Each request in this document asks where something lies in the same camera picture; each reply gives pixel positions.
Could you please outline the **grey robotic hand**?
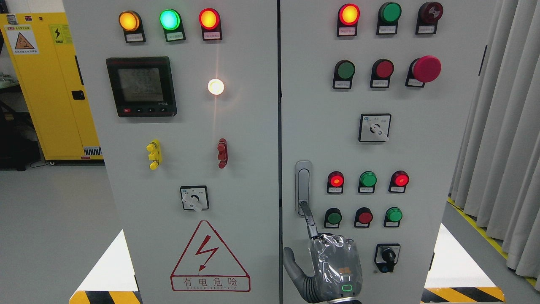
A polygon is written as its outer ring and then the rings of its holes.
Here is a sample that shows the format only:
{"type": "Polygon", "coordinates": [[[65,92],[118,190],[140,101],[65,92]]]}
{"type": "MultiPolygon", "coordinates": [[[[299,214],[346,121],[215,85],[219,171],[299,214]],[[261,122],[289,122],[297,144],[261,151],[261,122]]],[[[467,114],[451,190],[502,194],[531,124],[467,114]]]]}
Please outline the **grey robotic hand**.
{"type": "Polygon", "coordinates": [[[318,233],[311,209],[299,202],[309,233],[314,276],[305,275],[291,248],[283,249],[283,266],[301,298],[308,303],[359,304],[362,269],[354,240],[332,233],[318,233]]]}

